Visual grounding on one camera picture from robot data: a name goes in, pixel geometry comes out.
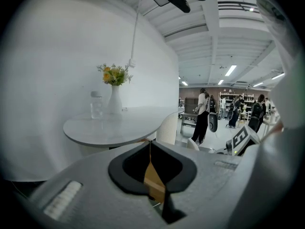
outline ceiling light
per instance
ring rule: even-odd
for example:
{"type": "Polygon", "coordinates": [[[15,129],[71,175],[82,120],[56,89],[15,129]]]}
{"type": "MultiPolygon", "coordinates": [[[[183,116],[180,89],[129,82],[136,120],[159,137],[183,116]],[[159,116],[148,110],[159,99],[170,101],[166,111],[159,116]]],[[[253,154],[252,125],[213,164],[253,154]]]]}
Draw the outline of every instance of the ceiling light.
{"type": "Polygon", "coordinates": [[[235,70],[235,68],[237,67],[237,65],[232,65],[231,68],[228,70],[227,74],[225,74],[225,76],[229,76],[233,70],[235,70]]]}
{"type": "Polygon", "coordinates": [[[256,84],[255,86],[253,86],[253,87],[256,87],[256,86],[259,86],[259,85],[261,85],[261,84],[264,84],[263,82],[261,82],[261,83],[259,83],[259,84],[256,84]]]}
{"type": "Polygon", "coordinates": [[[273,77],[272,80],[274,80],[274,79],[276,79],[276,78],[279,78],[279,77],[281,77],[281,76],[283,76],[283,75],[285,75],[285,73],[281,73],[281,74],[279,74],[279,75],[273,77]]]}

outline curved white wall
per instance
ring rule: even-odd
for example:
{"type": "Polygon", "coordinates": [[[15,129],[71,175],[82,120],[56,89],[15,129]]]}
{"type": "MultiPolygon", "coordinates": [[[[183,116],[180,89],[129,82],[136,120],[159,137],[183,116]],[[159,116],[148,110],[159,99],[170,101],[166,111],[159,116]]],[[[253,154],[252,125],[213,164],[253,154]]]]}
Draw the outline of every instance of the curved white wall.
{"type": "MultiPolygon", "coordinates": [[[[46,180],[80,159],[64,122],[90,111],[90,92],[105,99],[96,65],[124,66],[131,56],[135,12],[117,0],[27,0],[9,26],[0,54],[0,145],[4,178],[46,180]]],[[[139,17],[131,84],[124,107],[177,106],[178,60],[139,17]]]]}

